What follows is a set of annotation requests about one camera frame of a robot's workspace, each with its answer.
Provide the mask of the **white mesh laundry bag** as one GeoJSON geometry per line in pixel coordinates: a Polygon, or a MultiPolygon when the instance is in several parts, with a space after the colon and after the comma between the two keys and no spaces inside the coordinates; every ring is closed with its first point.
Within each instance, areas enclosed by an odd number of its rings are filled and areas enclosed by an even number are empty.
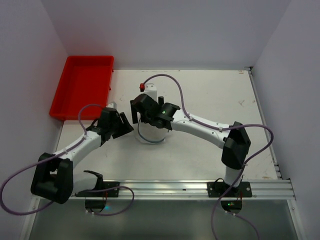
{"type": "Polygon", "coordinates": [[[156,128],[139,120],[135,132],[135,138],[142,144],[160,144],[162,143],[168,131],[165,128],[156,128]]]}

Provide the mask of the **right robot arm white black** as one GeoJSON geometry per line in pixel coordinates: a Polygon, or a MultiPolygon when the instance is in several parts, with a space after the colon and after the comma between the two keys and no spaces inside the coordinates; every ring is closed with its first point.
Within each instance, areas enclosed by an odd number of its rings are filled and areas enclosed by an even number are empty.
{"type": "Polygon", "coordinates": [[[178,105],[159,98],[154,100],[142,93],[130,101],[132,121],[141,122],[158,129],[178,131],[206,140],[222,149],[221,161],[225,165],[224,183],[237,189],[242,181],[241,169],[249,152],[251,141],[244,128],[228,130],[227,124],[216,123],[217,129],[209,128],[212,121],[203,119],[204,125],[195,122],[192,115],[186,115],[178,105]]]}

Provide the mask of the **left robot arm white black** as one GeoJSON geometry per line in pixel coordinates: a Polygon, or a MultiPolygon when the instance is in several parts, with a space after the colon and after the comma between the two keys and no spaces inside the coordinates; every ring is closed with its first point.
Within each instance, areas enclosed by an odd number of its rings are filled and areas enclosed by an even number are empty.
{"type": "Polygon", "coordinates": [[[133,127],[124,112],[104,107],[100,117],[86,127],[76,141],[60,151],[43,153],[39,157],[31,193],[58,204],[64,204],[73,194],[100,194],[104,189],[103,175],[92,170],[74,174],[74,168],[108,140],[132,131],[133,127]]]}

